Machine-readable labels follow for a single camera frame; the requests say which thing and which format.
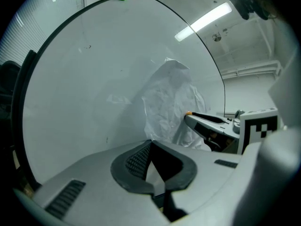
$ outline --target ceiling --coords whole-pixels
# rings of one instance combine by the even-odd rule
[[[97,0],[86,0],[86,3],[89,5],[95,1]],[[231,13],[198,31],[222,75],[228,70],[254,67],[259,62],[275,59],[271,20],[264,21],[256,14],[251,14],[249,20],[244,20],[229,0],[159,1],[177,12],[189,24],[224,2],[231,5]],[[214,41],[214,35],[220,36],[221,40]]]

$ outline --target black vent grille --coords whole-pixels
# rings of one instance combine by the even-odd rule
[[[141,151],[131,156],[126,161],[126,168],[133,176],[142,180],[146,179],[147,169],[151,162],[150,157],[151,146],[146,146]]]
[[[235,162],[224,161],[224,160],[221,160],[221,159],[216,160],[214,163],[225,166],[225,167],[230,167],[230,168],[236,168],[237,165],[238,165]]]
[[[85,185],[84,182],[72,180],[45,210],[56,218],[62,219]]]

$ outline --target white wall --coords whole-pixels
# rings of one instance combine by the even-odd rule
[[[285,125],[301,122],[301,53],[296,50],[275,85],[269,90]]]
[[[251,75],[224,80],[225,112],[233,113],[275,107],[268,90],[275,82],[272,74]]]
[[[275,36],[275,56],[285,68],[296,53],[299,43],[289,24],[279,19],[272,24]]]

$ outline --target white plastic bag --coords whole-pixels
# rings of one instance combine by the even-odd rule
[[[187,111],[206,113],[206,104],[192,85],[190,69],[168,59],[152,75],[142,93],[148,139],[200,147],[201,137],[184,122]]]

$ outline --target window blind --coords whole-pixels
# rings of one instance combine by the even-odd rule
[[[37,52],[60,24],[82,8],[84,0],[26,0],[0,41],[0,65],[8,60],[22,65],[30,49]]]

